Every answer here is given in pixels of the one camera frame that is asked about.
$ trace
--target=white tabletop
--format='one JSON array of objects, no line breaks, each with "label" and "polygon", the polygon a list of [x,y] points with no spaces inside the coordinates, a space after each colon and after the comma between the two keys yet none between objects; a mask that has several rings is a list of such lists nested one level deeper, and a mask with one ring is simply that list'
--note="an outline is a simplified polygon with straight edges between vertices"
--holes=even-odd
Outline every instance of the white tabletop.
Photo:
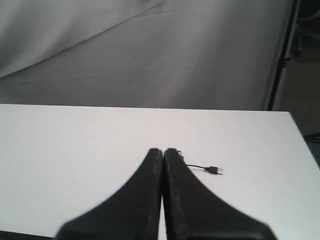
[{"label": "white tabletop", "polygon": [[4,104],[0,231],[53,237],[117,191],[149,148],[224,168],[194,174],[279,240],[319,239],[320,171],[287,112]]}]

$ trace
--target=white table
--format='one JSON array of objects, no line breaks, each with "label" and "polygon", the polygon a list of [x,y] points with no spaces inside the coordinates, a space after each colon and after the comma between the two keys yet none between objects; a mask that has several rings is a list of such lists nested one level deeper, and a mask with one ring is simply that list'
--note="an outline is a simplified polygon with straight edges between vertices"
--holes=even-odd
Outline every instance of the white table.
[{"label": "white table", "polygon": [[290,114],[265,111],[0,104],[0,230],[53,237],[117,191],[153,147],[224,168],[194,174],[279,240],[319,239],[318,166]]}]

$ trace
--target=floor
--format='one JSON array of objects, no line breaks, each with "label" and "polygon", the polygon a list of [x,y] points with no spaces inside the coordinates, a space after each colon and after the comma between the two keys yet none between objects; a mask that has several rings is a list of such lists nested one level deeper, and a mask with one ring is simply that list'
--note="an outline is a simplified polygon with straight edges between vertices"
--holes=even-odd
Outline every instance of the floor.
[{"label": "floor", "polygon": [[[287,66],[280,102],[282,111],[292,114],[303,135],[320,132],[320,44],[303,44],[303,52]],[[320,144],[308,143],[320,167]]]}]

